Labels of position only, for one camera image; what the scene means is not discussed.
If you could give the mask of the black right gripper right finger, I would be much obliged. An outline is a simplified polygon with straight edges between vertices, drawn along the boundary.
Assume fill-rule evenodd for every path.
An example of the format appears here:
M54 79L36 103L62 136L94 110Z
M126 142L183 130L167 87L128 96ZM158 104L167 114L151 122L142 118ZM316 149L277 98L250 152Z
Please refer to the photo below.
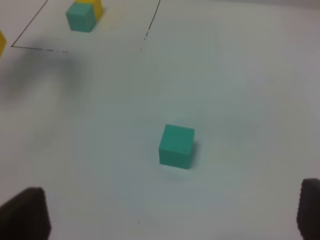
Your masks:
M301 183L297 228L303 240L320 239L320 180L306 178Z

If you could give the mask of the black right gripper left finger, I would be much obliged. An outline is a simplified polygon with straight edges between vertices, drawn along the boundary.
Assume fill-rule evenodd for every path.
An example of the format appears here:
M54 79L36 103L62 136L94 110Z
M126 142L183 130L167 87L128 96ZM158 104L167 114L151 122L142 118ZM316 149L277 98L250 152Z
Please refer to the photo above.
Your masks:
M0 206L2 240L48 240L51 222L45 191L28 187Z

